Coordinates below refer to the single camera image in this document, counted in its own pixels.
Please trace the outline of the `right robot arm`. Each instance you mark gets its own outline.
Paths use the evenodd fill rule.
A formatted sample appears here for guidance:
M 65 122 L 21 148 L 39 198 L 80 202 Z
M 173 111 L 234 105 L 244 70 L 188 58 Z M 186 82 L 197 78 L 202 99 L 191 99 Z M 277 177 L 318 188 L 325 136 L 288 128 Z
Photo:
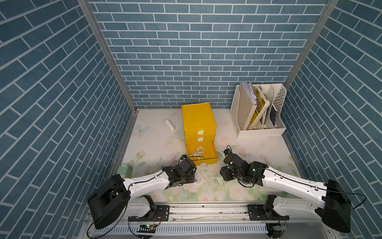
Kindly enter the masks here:
M 351 232 L 351 212 L 355 208 L 350 193 L 337 181 L 310 181 L 285 174 L 265 163 L 248 163 L 231 149 L 226 149 L 224 155 L 225 166 L 220 170 L 224 181 L 236 180 L 245 188 L 265 188 L 268 196 L 261 212 L 268 220 L 289 216 L 320 219 L 338 232 Z

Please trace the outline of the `white perforated file organizer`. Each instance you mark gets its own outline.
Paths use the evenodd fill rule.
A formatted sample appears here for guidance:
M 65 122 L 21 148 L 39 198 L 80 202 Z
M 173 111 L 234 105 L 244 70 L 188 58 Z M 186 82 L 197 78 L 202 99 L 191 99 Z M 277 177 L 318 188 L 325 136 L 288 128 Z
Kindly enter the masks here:
M 238 138 L 281 136 L 286 127 L 281 112 L 287 95 L 283 84 L 236 86 L 230 109 L 231 118 Z

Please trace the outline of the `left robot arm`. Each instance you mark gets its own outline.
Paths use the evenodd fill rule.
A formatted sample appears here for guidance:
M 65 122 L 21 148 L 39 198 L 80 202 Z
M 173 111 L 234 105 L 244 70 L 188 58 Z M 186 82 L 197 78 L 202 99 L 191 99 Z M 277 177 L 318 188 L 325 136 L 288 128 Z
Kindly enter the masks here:
M 95 229 L 114 223 L 123 212 L 129 217 L 145 217 L 155 208 L 149 193 L 194 183 L 196 170 L 195 163 L 183 155 L 176 166 L 143 177 L 113 175 L 88 198 Z

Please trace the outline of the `green and cream box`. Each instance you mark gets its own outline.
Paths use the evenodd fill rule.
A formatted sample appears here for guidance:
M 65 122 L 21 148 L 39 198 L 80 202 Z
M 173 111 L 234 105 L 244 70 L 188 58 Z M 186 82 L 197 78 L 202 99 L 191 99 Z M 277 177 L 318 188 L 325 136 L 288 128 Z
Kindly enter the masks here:
M 122 165 L 118 168 L 117 174 L 119 174 L 122 179 L 131 178 L 132 171 L 133 169 L 131 165 Z

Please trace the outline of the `small white rectangular device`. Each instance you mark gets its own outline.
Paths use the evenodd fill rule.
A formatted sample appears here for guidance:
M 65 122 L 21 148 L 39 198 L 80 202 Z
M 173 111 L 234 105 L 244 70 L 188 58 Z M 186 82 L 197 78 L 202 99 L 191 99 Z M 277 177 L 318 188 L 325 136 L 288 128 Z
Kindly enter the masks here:
M 172 123 L 168 119 L 165 120 L 165 124 L 169 128 L 170 132 L 175 131 L 175 127 L 172 125 Z

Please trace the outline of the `beige folder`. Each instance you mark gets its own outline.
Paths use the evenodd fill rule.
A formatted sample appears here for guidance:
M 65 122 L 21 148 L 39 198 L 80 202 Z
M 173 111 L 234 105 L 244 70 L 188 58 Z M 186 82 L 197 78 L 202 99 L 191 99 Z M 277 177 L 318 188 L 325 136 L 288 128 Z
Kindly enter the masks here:
M 246 130 L 257 108 L 257 97 L 250 82 L 242 82 L 238 87 L 240 96 L 237 120 L 240 130 Z

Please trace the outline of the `yellow drawer cabinet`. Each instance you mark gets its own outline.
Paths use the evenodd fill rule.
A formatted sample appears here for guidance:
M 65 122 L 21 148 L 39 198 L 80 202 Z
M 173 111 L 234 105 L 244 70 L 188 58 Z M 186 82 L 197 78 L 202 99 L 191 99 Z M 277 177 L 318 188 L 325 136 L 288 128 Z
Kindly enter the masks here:
M 194 153 L 198 146 L 202 146 L 205 148 L 204 159 L 191 160 L 197 166 L 204 163 L 216 164 L 218 156 L 214 140 L 217 125 L 210 103 L 183 105 L 182 117 L 187 156 Z

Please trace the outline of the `yellow covered book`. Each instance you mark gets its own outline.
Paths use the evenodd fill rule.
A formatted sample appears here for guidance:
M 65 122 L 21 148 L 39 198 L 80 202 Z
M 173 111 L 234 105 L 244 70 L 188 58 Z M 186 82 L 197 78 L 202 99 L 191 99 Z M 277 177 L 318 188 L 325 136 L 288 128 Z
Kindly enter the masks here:
M 260 86 L 254 86 L 253 90 L 256 96 L 257 104 L 252 119 L 250 120 L 250 125 L 252 129 L 255 129 L 259 123 L 262 124 L 263 119 L 266 117 L 266 111 L 270 105 L 270 102 Z

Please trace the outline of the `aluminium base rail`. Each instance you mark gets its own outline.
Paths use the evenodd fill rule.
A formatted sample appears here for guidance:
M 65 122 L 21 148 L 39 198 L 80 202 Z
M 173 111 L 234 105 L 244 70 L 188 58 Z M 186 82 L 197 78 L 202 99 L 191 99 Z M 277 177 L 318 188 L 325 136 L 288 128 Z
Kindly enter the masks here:
M 315 219 L 290 216 L 288 220 L 252 221 L 247 203 L 171 203 L 165 205 L 157 228 L 144 232 L 148 222 L 125 216 L 101 230 L 90 218 L 79 238 L 90 239 L 268 239 L 272 226 L 282 239 L 338 239 L 340 235 Z

